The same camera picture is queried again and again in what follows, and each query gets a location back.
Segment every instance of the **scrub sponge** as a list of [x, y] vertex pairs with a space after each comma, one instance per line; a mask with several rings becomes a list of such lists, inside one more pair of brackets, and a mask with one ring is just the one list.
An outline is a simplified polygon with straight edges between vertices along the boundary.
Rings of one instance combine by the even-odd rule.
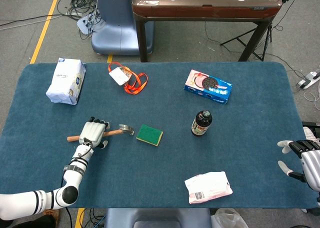
[[137, 140], [158, 146], [163, 132], [159, 129], [152, 128], [143, 124], [136, 136]]

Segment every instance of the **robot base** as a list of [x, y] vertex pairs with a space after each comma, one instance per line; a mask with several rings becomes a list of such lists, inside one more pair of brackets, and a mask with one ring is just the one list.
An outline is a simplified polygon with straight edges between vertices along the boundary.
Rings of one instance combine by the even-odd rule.
[[[153, 21], [145, 23], [148, 54], [152, 53], [154, 47], [154, 28]], [[121, 26], [108, 24], [101, 20], [94, 27], [91, 44], [93, 50], [98, 54], [128, 56], [140, 54], [135, 23], [130, 26]]]

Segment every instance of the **robotic arm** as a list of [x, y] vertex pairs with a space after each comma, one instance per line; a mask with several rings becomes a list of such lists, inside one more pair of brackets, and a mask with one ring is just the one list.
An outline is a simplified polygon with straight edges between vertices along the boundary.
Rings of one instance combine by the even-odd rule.
[[319, 192], [317, 203], [320, 206], [320, 145], [312, 140], [283, 140], [277, 145], [283, 148], [282, 153], [287, 154], [293, 151], [299, 157], [303, 173], [289, 169], [283, 161], [279, 160], [278, 165], [281, 170], [287, 176], [307, 183], [312, 190]]
[[88, 167], [95, 147], [105, 148], [108, 141], [101, 142], [109, 123], [91, 117], [85, 123], [79, 143], [71, 162], [63, 169], [61, 187], [49, 192], [35, 190], [18, 194], [0, 194], [0, 218], [14, 220], [43, 212], [45, 209], [60, 209], [74, 204], [78, 198], [79, 185]]

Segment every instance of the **lanyard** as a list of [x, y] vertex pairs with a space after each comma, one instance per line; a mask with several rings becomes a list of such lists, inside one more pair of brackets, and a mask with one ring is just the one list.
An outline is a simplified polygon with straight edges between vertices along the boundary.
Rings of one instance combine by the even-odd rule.
[[[116, 62], [116, 61], [109, 63], [109, 65], [108, 65], [109, 72], [111, 72], [111, 66], [112, 65], [117, 65], [118, 67], [123, 68], [124, 70], [126, 70], [127, 72], [129, 72], [129, 73], [131, 73], [132, 75], [135, 76], [135, 82], [132, 85], [129, 84], [129, 81], [124, 84], [125, 92], [127, 92], [128, 94], [131, 94], [131, 95], [137, 95], [137, 94], [139, 94], [139, 92], [141, 92], [145, 88], [145, 86], [146, 86], [146, 84], [148, 82], [147, 74], [140, 73], [140, 74], [137, 75], [136, 73], [131, 71], [128, 67], [126, 67], [126, 66], [124, 66], [124, 65], [122, 65], [122, 64], [120, 64], [119, 62]], [[140, 77], [143, 77], [143, 76], [145, 76], [146, 81], [143, 84], [141, 84]]]

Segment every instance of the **oreo box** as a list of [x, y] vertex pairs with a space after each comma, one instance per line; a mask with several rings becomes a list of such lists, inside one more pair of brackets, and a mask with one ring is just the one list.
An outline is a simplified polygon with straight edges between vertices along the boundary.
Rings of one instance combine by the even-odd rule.
[[229, 99], [232, 84], [192, 69], [184, 89], [215, 102], [225, 104]]

